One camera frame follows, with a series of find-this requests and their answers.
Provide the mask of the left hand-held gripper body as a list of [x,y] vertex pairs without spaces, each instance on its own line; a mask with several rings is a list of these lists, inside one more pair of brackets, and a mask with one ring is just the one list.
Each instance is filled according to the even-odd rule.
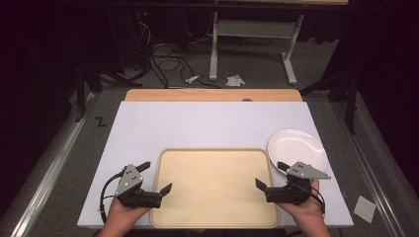
[[136,207],[159,208],[163,195],[147,192],[142,188],[143,177],[136,170],[137,166],[129,164],[123,170],[122,178],[115,191],[116,198],[122,205]]

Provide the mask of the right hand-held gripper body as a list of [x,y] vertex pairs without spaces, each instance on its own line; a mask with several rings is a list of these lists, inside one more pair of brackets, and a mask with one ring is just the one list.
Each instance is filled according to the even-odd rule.
[[265,190],[267,202],[299,205],[309,198],[315,198],[321,205],[325,204],[323,196],[318,189],[312,186],[311,181],[313,179],[330,180],[331,177],[329,175],[300,161],[295,162],[285,173],[287,178],[285,186],[267,187]]

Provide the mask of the white plate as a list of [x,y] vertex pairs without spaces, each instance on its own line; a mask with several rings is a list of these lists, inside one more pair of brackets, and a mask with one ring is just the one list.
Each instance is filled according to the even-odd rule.
[[283,162],[292,166],[300,161],[322,172],[328,165],[322,143],[311,134],[298,129],[276,132],[268,142],[267,152],[274,165]]

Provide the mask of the beige plastic tray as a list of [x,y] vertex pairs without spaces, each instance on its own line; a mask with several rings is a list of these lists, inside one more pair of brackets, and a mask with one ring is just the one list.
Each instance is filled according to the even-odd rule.
[[269,229],[281,215],[256,187],[273,184],[262,149],[167,149],[158,162],[155,189],[171,185],[161,206],[150,212],[156,228]]

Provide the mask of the person's right hand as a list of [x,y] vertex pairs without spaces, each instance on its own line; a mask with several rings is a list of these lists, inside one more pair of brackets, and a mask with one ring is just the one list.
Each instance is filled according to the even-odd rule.
[[321,211],[321,204],[313,197],[299,205],[291,203],[279,203],[278,206],[293,217],[296,225],[301,227],[325,226]]

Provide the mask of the person's left hand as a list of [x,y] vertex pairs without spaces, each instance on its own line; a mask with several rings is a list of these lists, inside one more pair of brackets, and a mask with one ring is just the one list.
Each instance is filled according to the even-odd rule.
[[115,197],[111,202],[105,226],[120,230],[130,230],[132,226],[149,210],[149,207],[130,208],[124,206]]

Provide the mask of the white board mat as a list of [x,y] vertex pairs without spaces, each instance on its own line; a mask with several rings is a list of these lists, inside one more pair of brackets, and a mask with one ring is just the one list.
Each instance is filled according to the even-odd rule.
[[[160,155],[167,149],[262,149],[271,164],[270,187],[280,187],[287,178],[272,163],[267,146],[270,138],[284,129],[319,136],[305,102],[123,102],[78,223],[89,228],[103,226],[99,206],[110,200],[100,196],[115,193],[118,184],[112,177],[128,164],[150,162],[141,173],[142,187],[159,192],[155,189],[156,172]],[[278,211],[281,219],[276,227],[294,224],[287,213]],[[150,222],[150,212],[137,221],[137,227],[156,228]]]

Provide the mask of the flat white paper sheet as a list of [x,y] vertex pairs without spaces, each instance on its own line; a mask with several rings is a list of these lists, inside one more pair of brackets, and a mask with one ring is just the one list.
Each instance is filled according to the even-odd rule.
[[377,206],[363,196],[359,196],[354,208],[354,213],[364,219],[367,223],[372,223]]

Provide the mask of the wooden table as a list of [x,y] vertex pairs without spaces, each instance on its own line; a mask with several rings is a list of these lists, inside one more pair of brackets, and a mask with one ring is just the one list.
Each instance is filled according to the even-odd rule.
[[295,89],[131,89],[129,102],[301,102]]

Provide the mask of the black metal stand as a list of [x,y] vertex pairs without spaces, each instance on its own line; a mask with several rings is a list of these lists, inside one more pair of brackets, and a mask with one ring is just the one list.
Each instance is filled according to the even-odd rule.
[[122,75],[108,70],[96,62],[81,60],[76,68],[76,104],[78,110],[76,122],[79,122],[87,112],[85,86],[88,86],[93,93],[101,93],[103,91],[103,85],[100,81],[101,74],[105,74],[120,84],[131,88],[141,87],[141,84],[129,81]]
[[346,102],[345,124],[349,131],[355,134],[355,111],[359,71],[357,69],[344,69],[334,75],[317,81],[301,90],[302,96],[326,86],[330,87],[328,99],[330,102]]

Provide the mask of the crumpled white paper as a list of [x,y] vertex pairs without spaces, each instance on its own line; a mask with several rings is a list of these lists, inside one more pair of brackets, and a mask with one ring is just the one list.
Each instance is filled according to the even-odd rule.
[[240,87],[241,85],[245,85],[245,82],[239,75],[234,75],[227,77],[225,85],[230,87]]

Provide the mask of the aluminium floor rail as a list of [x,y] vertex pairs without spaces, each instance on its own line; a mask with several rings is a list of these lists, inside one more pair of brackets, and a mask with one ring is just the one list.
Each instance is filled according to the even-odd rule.
[[27,237],[47,202],[64,167],[71,149],[82,129],[85,116],[95,103],[97,94],[84,94],[85,109],[72,109],[70,116],[52,139],[7,212],[11,221],[6,237]]
[[332,103],[332,108],[345,130],[346,136],[349,138],[353,150],[355,151],[357,164],[361,169],[363,179],[365,180],[370,194],[372,195],[377,211],[379,212],[387,232],[390,237],[405,237],[405,233],[394,214],[389,199],[379,184],[378,179],[368,162],[367,156],[362,150],[359,140],[346,124],[346,116],[342,106],[339,103]]

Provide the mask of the white desk frame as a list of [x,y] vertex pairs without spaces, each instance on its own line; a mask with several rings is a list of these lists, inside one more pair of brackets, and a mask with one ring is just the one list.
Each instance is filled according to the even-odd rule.
[[[233,3],[253,3],[275,7],[329,7],[346,6],[349,0],[232,0]],[[218,18],[218,12],[212,14],[212,46],[209,63],[209,79],[217,79],[218,67],[218,38],[240,37],[260,39],[289,40],[289,47],[281,53],[281,61],[286,71],[288,82],[297,83],[291,56],[304,19],[303,14],[297,14],[290,20],[224,20]]]

